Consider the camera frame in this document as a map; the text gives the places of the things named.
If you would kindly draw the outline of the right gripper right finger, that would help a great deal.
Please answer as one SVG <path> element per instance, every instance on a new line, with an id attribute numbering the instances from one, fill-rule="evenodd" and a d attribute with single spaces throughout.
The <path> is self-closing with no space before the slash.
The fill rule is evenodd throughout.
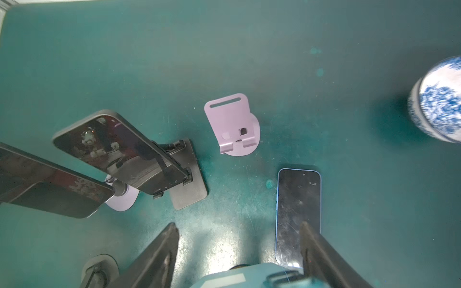
<path id="1" fill-rule="evenodd" d="M 300 226 L 304 275 L 314 287 L 370 288 L 362 276 L 309 223 Z"/>

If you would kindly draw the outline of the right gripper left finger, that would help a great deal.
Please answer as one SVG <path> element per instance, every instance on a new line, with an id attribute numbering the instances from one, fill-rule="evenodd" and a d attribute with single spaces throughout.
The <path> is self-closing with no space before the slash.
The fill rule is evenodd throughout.
<path id="1" fill-rule="evenodd" d="M 180 234 L 169 223 L 110 288 L 170 288 Z"/>

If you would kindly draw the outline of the brown round phone stand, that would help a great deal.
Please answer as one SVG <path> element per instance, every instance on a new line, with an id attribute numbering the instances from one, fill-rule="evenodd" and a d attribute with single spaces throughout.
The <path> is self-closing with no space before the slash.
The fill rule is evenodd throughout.
<path id="1" fill-rule="evenodd" d="M 119 276 L 115 259 L 108 254 L 100 254 L 84 265 L 80 288 L 108 288 Z"/>

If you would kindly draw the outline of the blue edged smartphone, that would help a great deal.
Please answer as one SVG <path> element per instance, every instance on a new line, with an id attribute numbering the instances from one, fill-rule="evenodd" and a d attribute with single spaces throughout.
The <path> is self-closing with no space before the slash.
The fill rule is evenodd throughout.
<path id="1" fill-rule="evenodd" d="M 302 268 L 301 223 L 321 231 L 321 174 L 307 169 L 279 170 L 276 200 L 275 258 L 279 265 Z"/>

